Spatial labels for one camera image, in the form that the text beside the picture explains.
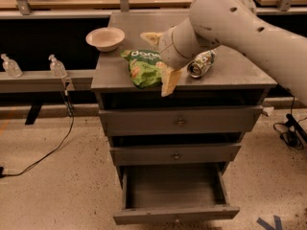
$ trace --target green plastic bag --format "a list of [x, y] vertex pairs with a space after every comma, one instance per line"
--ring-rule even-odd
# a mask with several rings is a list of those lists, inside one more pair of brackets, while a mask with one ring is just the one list
[[130, 78], [138, 88], [157, 86], [162, 83], [161, 70], [166, 68], [161, 55], [152, 50], [125, 50], [121, 57], [129, 62]]

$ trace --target cabinet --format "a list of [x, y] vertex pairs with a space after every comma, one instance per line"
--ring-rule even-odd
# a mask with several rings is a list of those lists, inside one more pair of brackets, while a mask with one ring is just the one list
[[187, 16], [179, 11], [115, 13], [109, 26], [126, 33], [123, 45], [101, 53], [92, 82], [99, 116], [122, 189], [117, 224], [233, 219], [223, 173], [276, 82], [239, 53], [219, 47], [201, 79], [186, 69], [175, 92], [137, 89], [123, 49], [149, 48], [143, 32], [163, 32]]

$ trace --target floor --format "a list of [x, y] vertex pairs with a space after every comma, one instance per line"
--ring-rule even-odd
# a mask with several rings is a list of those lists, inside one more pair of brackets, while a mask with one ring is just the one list
[[[55, 149], [72, 122], [64, 106], [52, 105], [25, 126], [28, 111], [0, 107], [4, 173], [19, 173]], [[121, 187], [97, 111], [95, 104], [75, 106], [72, 130], [57, 152], [20, 176], [0, 179], [0, 229], [307, 229], [307, 149], [287, 147], [272, 127], [285, 121], [287, 106], [260, 117], [224, 174], [231, 205], [241, 208], [235, 219], [121, 226], [112, 218], [121, 209]], [[307, 117], [307, 109], [294, 116]], [[301, 125], [307, 129], [307, 121]]]

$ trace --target white bottle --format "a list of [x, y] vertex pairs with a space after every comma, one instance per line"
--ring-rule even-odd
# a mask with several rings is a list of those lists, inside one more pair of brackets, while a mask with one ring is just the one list
[[4, 60], [3, 68], [11, 77], [19, 77], [22, 75], [22, 71], [15, 60], [10, 59], [6, 54], [2, 54], [1, 58]]
[[62, 79], [67, 76], [67, 72], [63, 63], [55, 58], [55, 55], [50, 55], [49, 60], [50, 63], [50, 70], [52, 71], [53, 75], [57, 79]]

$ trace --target white bowl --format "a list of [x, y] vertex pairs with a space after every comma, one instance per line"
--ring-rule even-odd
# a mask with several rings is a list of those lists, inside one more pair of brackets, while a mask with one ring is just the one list
[[115, 50], [124, 40], [125, 34], [122, 30], [112, 27], [105, 27], [94, 30], [86, 36], [86, 42], [96, 47], [101, 52]]

